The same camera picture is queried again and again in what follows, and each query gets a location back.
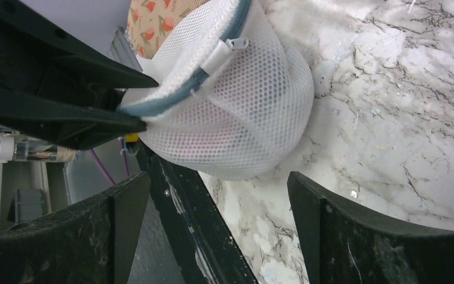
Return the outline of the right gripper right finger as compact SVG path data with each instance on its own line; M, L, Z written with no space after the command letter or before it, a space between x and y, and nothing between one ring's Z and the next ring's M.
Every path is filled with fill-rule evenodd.
M454 283L454 231L389 217L300 172L287 189L311 283Z

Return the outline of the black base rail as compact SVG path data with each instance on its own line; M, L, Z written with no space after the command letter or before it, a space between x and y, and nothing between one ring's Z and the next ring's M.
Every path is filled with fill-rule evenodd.
M143 143L136 155L185 283L257 283L199 174Z

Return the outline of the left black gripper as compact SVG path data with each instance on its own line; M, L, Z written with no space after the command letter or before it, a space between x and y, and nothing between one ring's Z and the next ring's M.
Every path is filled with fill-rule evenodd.
M107 57L128 8L129 1L0 1L0 125L74 150L144 131L137 117L75 106L76 75L109 88L158 86Z

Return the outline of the floral orange laundry bag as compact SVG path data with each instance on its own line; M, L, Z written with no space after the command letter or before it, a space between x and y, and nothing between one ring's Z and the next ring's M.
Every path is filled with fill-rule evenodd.
M154 57L175 26L207 0L132 0L127 22L129 42L137 55Z

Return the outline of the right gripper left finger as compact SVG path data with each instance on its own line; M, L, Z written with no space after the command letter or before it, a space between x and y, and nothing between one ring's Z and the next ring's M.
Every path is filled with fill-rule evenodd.
M139 172L0 231L0 283L127 283L151 180Z

